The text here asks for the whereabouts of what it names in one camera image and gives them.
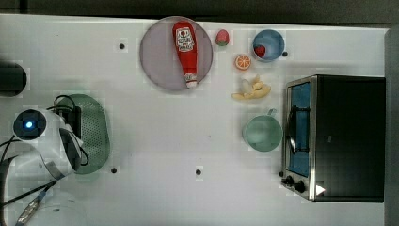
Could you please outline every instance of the oven handle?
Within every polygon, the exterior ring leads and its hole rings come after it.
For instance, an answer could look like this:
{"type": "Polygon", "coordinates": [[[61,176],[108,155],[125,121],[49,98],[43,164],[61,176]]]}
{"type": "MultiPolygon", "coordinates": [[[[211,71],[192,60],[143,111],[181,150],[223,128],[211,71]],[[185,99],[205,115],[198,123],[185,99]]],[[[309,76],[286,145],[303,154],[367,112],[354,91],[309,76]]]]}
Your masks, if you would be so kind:
{"type": "Polygon", "coordinates": [[[288,117],[288,123],[287,123],[287,131],[288,135],[286,136],[286,140],[289,142],[290,150],[293,154],[296,152],[308,152],[309,148],[305,149],[298,149],[295,146],[296,142],[296,112],[298,111],[306,111],[308,114],[310,114],[311,109],[309,107],[297,107],[296,105],[293,105],[290,110],[290,115],[288,117]]]}

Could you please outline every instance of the ketchup bottle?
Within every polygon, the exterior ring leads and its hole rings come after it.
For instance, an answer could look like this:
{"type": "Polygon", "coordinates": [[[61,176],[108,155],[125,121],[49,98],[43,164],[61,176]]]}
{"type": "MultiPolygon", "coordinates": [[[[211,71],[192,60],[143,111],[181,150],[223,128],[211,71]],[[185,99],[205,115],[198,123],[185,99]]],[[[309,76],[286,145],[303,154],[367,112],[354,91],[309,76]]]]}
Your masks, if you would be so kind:
{"type": "Polygon", "coordinates": [[[197,40],[193,26],[189,22],[179,21],[173,26],[172,32],[185,83],[188,88],[194,88],[197,85],[197,40]]]}

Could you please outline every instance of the blue light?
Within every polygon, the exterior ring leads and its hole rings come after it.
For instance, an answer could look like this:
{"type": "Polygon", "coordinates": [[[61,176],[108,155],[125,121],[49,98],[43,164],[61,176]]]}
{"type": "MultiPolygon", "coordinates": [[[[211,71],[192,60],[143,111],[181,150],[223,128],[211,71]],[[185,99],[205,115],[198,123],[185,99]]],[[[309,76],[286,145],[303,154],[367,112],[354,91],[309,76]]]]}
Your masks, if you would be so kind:
{"type": "Polygon", "coordinates": [[[30,121],[27,122],[26,125],[25,125],[25,127],[28,128],[28,129],[32,128],[32,126],[33,126],[33,123],[30,122],[30,121]]]}

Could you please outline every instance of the strawberry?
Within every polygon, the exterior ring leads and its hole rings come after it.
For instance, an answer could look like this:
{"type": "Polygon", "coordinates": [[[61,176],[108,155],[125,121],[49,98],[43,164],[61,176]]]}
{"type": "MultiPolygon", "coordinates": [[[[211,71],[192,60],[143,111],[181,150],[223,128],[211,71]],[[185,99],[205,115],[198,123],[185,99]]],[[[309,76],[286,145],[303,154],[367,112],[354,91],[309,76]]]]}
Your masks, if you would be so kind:
{"type": "Polygon", "coordinates": [[[256,56],[262,58],[264,57],[264,55],[266,54],[266,47],[262,46],[262,45],[258,45],[255,47],[255,54],[256,56]]]}
{"type": "Polygon", "coordinates": [[[220,46],[227,45],[229,43],[229,32],[227,30],[220,30],[216,35],[216,44],[220,46]]]}

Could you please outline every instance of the green colander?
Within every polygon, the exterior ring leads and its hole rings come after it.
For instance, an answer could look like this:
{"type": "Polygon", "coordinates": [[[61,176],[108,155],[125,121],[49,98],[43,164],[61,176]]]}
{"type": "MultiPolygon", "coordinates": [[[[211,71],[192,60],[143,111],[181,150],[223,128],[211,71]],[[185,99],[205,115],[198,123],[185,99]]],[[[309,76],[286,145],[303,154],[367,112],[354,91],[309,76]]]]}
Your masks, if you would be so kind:
{"type": "MultiPolygon", "coordinates": [[[[101,168],[109,156],[109,137],[106,129],[105,112],[101,105],[93,98],[84,94],[73,94],[70,97],[82,110],[81,135],[82,148],[88,154],[88,164],[81,166],[77,174],[89,174],[101,168]]],[[[57,105],[72,107],[71,101],[63,98],[57,105]]]]}

